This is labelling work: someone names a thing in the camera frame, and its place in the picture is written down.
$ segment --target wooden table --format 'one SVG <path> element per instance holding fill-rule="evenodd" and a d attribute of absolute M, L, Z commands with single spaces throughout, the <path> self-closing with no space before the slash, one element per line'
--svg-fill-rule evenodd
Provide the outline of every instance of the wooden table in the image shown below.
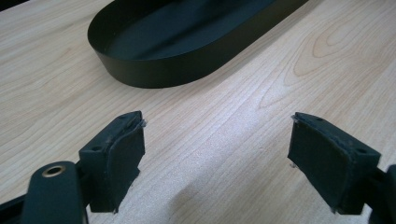
<path fill-rule="evenodd" d="M 323 117 L 396 163 L 396 1 L 311 0 L 210 76 L 123 85 L 87 40 L 110 0 L 0 12 L 0 203 L 141 110 L 147 154 L 120 212 L 91 223 L 366 223 L 331 213 L 287 159 L 292 120 Z"/>

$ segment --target black oval tray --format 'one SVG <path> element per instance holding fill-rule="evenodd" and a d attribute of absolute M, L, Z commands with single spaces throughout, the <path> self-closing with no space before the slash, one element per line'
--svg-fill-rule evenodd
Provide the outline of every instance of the black oval tray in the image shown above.
<path fill-rule="evenodd" d="M 116 0 L 88 39 L 107 71 L 140 88 L 207 76 L 307 0 Z"/>

